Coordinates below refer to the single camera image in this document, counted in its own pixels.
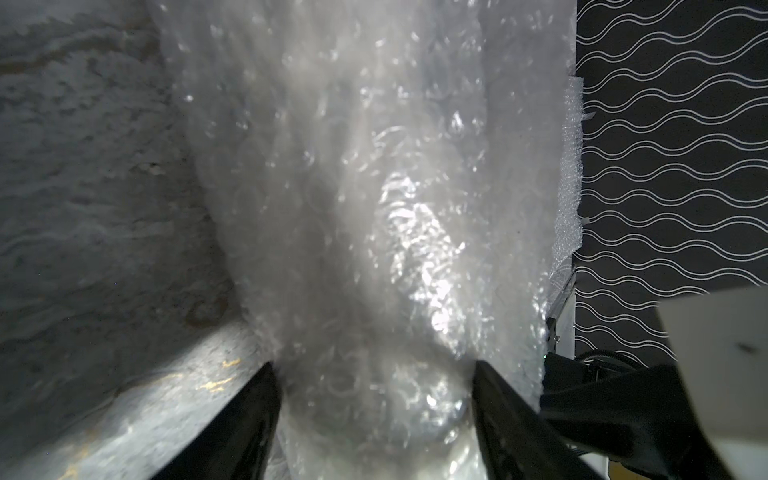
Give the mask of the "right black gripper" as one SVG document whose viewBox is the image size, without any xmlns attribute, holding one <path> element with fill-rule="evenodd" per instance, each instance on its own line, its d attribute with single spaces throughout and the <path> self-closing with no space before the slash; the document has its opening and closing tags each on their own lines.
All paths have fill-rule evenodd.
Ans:
<svg viewBox="0 0 768 480">
<path fill-rule="evenodd" d="M 569 444 L 648 479 L 728 479 L 699 428 L 677 369 L 614 352 L 545 358 L 540 414 Z"/>
</svg>

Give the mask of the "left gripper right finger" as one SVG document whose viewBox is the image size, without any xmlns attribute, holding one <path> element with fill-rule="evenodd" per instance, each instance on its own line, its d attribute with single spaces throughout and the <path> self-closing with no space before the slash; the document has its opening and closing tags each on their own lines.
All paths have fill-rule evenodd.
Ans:
<svg viewBox="0 0 768 480">
<path fill-rule="evenodd" d="M 486 361 L 475 363 L 472 410 L 487 477 L 598 479 Z"/>
</svg>

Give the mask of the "bubble white-capped roll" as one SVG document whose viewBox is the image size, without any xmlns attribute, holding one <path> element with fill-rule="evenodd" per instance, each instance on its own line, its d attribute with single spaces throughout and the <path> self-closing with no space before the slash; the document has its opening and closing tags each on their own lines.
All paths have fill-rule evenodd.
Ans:
<svg viewBox="0 0 768 480">
<path fill-rule="evenodd" d="M 482 479 L 541 392 L 572 1 L 154 1 L 295 479 Z"/>
</svg>

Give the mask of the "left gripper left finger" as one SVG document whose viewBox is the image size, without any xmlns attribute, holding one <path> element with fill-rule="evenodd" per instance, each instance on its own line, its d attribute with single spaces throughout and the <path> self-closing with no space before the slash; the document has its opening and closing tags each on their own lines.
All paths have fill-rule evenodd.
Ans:
<svg viewBox="0 0 768 480">
<path fill-rule="evenodd" d="M 153 480 L 260 480 L 278 424 L 282 393 L 270 362 Z"/>
</svg>

